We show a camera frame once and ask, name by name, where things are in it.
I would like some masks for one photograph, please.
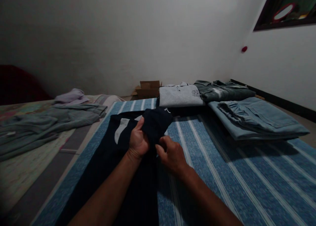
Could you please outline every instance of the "dark baseboard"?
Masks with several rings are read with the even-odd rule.
[[[231,79],[231,81],[235,82],[237,84],[243,85],[243,86],[247,85],[247,84],[241,83],[241,82],[233,80],[233,79]],[[285,99],[279,98],[273,94],[266,93],[262,90],[256,89],[256,88],[251,87],[249,85],[247,85],[247,87],[250,90],[255,91],[257,95],[264,97],[266,99],[266,101],[273,103],[273,104],[275,104],[275,105],[277,105],[277,106],[279,106],[287,111],[290,111],[294,114],[297,114],[301,117],[304,117],[304,118],[316,123],[316,112],[315,111],[310,110],[308,108],[305,108],[301,105],[292,103],[292,102],[287,101]]]

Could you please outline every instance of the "blue striped bed sheet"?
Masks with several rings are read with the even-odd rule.
[[[35,221],[53,225],[106,132],[109,117],[155,108],[156,99],[121,102],[80,155]],[[179,142],[187,163],[245,225],[316,224],[316,150],[299,139],[231,146],[207,116],[175,118],[166,134]],[[199,225],[199,209],[185,187],[158,165],[160,225]]]

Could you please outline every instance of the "hand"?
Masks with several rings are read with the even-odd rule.
[[[155,147],[157,154],[161,158],[161,162],[173,175],[181,178],[190,168],[185,161],[181,145],[178,142],[172,141],[169,136],[161,137],[159,143],[160,145],[155,145]]]
[[[129,152],[130,154],[141,159],[144,154],[149,150],[149,142],[146,134],[141,130],[144,124],[144,117],[138,121],[136,127],[131,132],[131,138],[129,141]]]

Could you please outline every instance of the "light blue jeans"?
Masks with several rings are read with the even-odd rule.
[[[255,97],[242,101],[211,102],[209,106],[225,127],[233,130],[234,139],[294,138],[309,133],[291,116]]]

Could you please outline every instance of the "mattress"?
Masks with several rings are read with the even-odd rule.
[[[156,99],[115,103],[34,225],[54,225],[103,138],[112,114],[155,108]],[[316,150],[299,139],[235,145],[203,114],[175,118],[166,134],[187,163],[245,225],[315,225]],[[160,225],[200,225],[184,186],[158,166]]]
[[[88,103],[108,106],[123,101],[115,95],[87,95]],[[54,100],[0,106],[0,120],[13,115],[40,113]],[[29,225],[49,195],[58,187],[82,153],[102,120],[90,126],[62,132],[54,141],[0,163],[1,215],[9,224]]]

